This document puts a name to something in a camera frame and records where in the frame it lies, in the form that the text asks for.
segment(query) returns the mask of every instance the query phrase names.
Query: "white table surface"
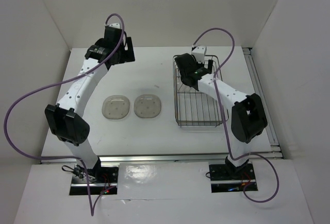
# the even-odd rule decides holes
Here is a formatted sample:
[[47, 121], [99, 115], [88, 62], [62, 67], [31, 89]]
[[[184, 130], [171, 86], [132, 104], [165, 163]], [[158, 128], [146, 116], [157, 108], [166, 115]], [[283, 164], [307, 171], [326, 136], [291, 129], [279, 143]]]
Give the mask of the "white table surface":
[[[90, 216], [87, 196], [69, 196], [71, 174], [61, 165], [33, 165], [15, 224], [59, 223], [232, 223], [312, 224], [290, 160], [272, 160], [280, 187], [267, 203], [252, 203], [242, 192], [211, 193], [208, 163], [120, 164], [118, 194], [103, 196]], [[275, 176], [266, 161], [253, 161], [257, 200], [270, 197]]]
[[[78, 74], [86, 48], [72, 49], [64, 79]], [[173, 56], [190, 51], [190, 47], [136, 47], [136, 61], [116, 65], [100, 81], [89, 102], [84, 119], [90, 125], [89, 142], [100, 156], [146, 154], [194, 154], [228, 152], [223, 126], [208, 131], [180, 128], [174, 116]], [[207, 53], [227, 57], [230, 47], [208, 47]], [[241, 47], [222, 69], [223, 80], [247, 94], [254, 93]], [[70, 84], [61, 87], [59, 98]], [[134, 101], [141, 94], [155, 94], [162, 102], [161, 113], [152, 119], [141, 119], [134, 113]], [[124, 95], [130, 100], [129, 114], [121, 120], [102, 115], [103, 101], [111, 95]], [[253, 151], [271, 151], [266, 131], [253, 142]], [[43, 156], [66, 156], [70, 151], [48, 131]]]

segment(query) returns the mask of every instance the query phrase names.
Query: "wire basket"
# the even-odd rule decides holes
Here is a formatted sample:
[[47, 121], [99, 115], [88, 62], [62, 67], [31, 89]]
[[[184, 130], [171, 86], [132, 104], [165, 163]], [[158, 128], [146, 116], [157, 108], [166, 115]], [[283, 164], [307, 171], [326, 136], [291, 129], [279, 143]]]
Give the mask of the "wire basket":
[[[219, 115], [218, 102], [212, 97], [184, 85], [180, 79], [180, 72], [173, 57], [174, 108], [175, 120], [180, 127], [216, 127], [222, 124]], [[219, 59], [215, 55], [205, 56], [205, 67], [208, 60], [213, 61], [212, 73], [219, 66]]]

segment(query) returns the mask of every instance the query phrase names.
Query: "white enclosure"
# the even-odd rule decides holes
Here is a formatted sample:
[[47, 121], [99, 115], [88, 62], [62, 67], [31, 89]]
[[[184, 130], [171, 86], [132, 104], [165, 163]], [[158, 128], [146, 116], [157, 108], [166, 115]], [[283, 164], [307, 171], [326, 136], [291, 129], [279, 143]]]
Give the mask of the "white enclosure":
[[[1, 0], [0, 8], [1, 120], [23, 94], [75, 76], [86, 49], [102, 37], [108, 14], [123, 17], [136, 51], [136, 62], [110, 69], [84, 116], [91, 124], [90, 141], [96, 154], [103, 155], [104, 162], [121, 165], [118, 195], [104, 197], [93, 219], [86, 196], [68, 196], [70, 175], [59, 165], [31, 167], [39, 162], [16, 153], [1, 132], [2, 223], [156, 223], [150, 211], [166, 223], [217, 223], [221, 218], [229, 223], [328, 222], [330, 193], [321, 182], [330, 179], [326, 133], [330, 0]], [[273, 159], [281, 185], [276, 199], [265, 205], [250, 203], [240, 193], [209, 194], [209, 181], [204, 177], [207, 161], [223, 161], [227, 155], [223, 129], [191, 133], [175, 123], [172, 57], [189, 52], [196, 37], [210, 27], [229, 30], [237, 42], [233, 60], [223, 68], [223, 80], [239, 91], [260, 94], [267, 107], [270, 125], [253, 150]], [[211, 32], [201, 43], [221, 62], [231, 45], [219, 32]], [[130, 84], [130, 77], [136, 82]], [[68, 88], [43, 91], [14, 109], [9, 133], [20, 149], [38, 156], [69, 155], [56, 137], [47, 134], [44, 117], [46, 105], [54, 104]], [[154, 122], [139, 121], [132, 107], [117, 123], [102, 116], [106, 97], [122, 94], [133, 103], [144, 93], [159, 95], [164, 104]], [[152, 131], [146, 135], [148, 127]], [[131, 133], [121, 135], [124, 130]], [[154, 141], [158, 134], [162, 139]], [[174, 154], [200, 161], [137, 165], [139, 170], [152, 168], [169, 177], [157, 174], [144, 185], [127, 181], [130, 165], [124, 161], [148, 163], [158, 154], [169, 156], [167, 161], [175, 160], [170, 157]], [[252, 161], [259, 191], [249, 195], [265, 199], [274, 191], [274, 176], [266, 162]], [[54, 191], [45, 194], [48, 187]], [[235, 205], [241, 214], [233, 213], [231, 206]], [[164, 210], [173, 215], [164, 215]]]

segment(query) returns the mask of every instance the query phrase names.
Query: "white wall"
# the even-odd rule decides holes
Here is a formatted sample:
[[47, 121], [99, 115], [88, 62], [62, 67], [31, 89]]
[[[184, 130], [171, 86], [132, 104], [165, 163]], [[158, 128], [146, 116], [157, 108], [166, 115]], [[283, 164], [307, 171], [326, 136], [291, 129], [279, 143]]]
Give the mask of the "white wall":
[[[122, 163], [118, 194], [102, 197], [93, 217], [87, 196], [69, 196], [72, 176], [61, 165], [33, 165], [15, 224], [312, 224], [292, 161], [272, 163], [281, 186], [264, 204], [242, 193], [211, 193], [207, 162]], [[266, 161], [253, 164], [258, 191], [248, 195], [266, 199], [276, 187], [274, 173]]]
[[[42, 0], [0, 0], [0, 120], [21, 95], [61, 79], [69, 49]], [[18, 105], [9, 132], [25, 152], [40, 154], [47, 132], [43, 110], [58, 89]], [[1, 223], [13, 223], [33, 161], [17, 154], [0, 132]]]
[[[190, 46], [205, 29], [231, 31], [237, 45], [252, 46], [277, 0], [44, 0], [70, 47], [89, 47], [117, 12], [135, 46]], [[208, 45], [230, 45], [217, 32]]]
[[330, 0], [278, 0], [253, 58], [315, 224], [328, 223]]

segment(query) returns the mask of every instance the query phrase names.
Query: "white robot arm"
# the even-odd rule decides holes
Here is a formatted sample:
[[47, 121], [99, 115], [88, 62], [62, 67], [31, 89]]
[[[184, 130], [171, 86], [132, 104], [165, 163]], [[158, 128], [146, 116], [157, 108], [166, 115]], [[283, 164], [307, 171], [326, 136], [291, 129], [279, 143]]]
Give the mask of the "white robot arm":
[[92, 45], [85, 55], [79, 75], [85, 74], [74, 81], [66, 94], [53, 105], [48, 105], [45, 115], [52, 134], [56, 135], [70, 149], [72, 155], [82, 158], [92, 176], [101, 174], [101, 162], [93, 152], [88, 134], [90, 127], [84, 121], [83, 115], [86, 104], [99, 81], [108, 73], [115, 64], [135, 61], [133, 45], [130, 37], [125, 36], [114, 55], [90, 74], [89, 70], [102, 63], [116, 47], [121, 37], [121, 27], [118, 23], [105, 27], [104, 38]]
[[[193, 87], [210, 97], [218, 100], [214, 81], [223, 106], [229, 111], [231, 117], [231, 130], [234, 137], [230, 139], [230, 147], [233, 158], [238, 158], [251, 152], [251, 141], [260, 135], [267, 126], [265, 111], [260, 97], [257, 94], [248, 95], [242, 93], [220, 79], [213, 78], [211, 73], [212, 61], [208, 68], [204, 67], [206, 46], [194, 46], [191, 54], [183, 54], [175, 58], [183, 84]], [[233, 160], [230, 156], [226, 158], [226, 165], [233, 173], [243, 169], [249, 158], [242, 157]]]

